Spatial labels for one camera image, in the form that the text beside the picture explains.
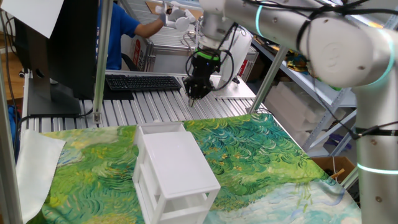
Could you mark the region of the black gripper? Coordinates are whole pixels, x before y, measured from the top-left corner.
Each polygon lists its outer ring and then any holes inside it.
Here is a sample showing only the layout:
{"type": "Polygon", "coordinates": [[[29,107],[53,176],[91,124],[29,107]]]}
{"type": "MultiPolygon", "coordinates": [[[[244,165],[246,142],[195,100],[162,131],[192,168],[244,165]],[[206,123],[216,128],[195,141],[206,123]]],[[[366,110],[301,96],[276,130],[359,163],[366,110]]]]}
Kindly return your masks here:
{"type": "Polygon", "coordinates": [[[192,59],[192,77],[187,77],[183,80],[190,107],[193,108],[198,100],[204,98],[214,89],[210,76],[219,71],[220,63],[219,57],[194,57],[192,59]]]}

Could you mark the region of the gloved person hand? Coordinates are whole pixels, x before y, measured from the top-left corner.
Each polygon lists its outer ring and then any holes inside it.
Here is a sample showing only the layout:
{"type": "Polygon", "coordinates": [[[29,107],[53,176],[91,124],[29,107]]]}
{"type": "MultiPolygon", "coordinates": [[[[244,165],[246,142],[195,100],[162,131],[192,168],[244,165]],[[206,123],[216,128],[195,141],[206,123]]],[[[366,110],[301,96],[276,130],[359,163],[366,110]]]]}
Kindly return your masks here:
{"type": "Polygon", "coordinates": [[[163,25],[166,26],[167,8],[163,6],[156,6],[155,11],[158,13],[159,19],[163,22],[163,25]]]}

